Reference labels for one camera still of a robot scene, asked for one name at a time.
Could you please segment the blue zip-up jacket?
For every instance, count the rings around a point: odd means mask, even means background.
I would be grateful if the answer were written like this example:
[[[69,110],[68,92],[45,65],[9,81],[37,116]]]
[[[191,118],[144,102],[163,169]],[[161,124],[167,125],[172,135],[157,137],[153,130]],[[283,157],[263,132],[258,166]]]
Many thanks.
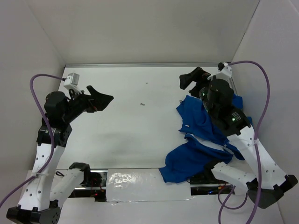
[[[186,143],[169,152],[165,166],[159,171],[164,182],[180,183],[203,172],[204,166],[218,159],[226,164],[235,157],[243,160],[240,151],[212,124],[202,101],[186,96],[177,107],[182,118],[180,132]]]

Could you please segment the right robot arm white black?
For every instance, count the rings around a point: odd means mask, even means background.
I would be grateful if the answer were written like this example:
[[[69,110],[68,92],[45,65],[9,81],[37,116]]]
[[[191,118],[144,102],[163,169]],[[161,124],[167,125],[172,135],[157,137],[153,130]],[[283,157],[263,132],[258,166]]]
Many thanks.
[[[191,93],[201,99],[212,123],[240,151],[252,172],[246,173],[214,160],[205,166],[204,178],[209,183],[223,180],[241,188],[252,202],[258,203],[259,208],[266,209],[282,198],[298,180],[276,164],[259,139],[255,139],[255,129],[249,119],[232,104],[234,91],[228,83],[233,74],[231,67],[220,63],[218,70],[211,75],[197,67],[180,75],[180,88],[184,90],[191,82],[196,83]]]

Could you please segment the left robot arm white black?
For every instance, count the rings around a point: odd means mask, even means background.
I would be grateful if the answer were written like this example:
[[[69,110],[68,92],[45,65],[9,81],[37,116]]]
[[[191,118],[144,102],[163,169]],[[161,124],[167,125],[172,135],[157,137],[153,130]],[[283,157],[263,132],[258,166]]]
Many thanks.
[[[97,92],[88,86],[89,94],[69,90],[70,97],[61,91],[47,95],[43,124],[38,131],[36,159],[32,174],[18,205],[9,208],[7,219],[16,224],[56,224],[66,199],[74,189],[93,183],[90,166],[74,162],[62,180],[52,187],[56,169],[72,132],[71,122],[80,114],[104,110],[113,96]]]

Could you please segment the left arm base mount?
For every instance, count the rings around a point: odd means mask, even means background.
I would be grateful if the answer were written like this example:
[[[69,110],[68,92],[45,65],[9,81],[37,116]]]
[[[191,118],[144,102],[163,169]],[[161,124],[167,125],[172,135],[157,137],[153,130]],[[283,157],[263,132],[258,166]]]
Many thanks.
[[[51,197],[57,198],[61,196],[66,198],[92,198],[96,202],[105,202],[107,172],[91,171],[85,175],[84,171],[79,169],[65,170],[63,172],[56,171],[58,185],[52,189]]]

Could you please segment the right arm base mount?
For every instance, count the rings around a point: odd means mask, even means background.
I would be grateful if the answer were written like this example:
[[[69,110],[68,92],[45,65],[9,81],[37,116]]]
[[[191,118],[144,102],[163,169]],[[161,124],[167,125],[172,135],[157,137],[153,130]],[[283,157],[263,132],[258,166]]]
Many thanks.
[[[192,176],[187,182],[190,184],[192,196],[216,195],[221,190],[221,194],[228,194],[232,189],[229,183],[203,172]]]

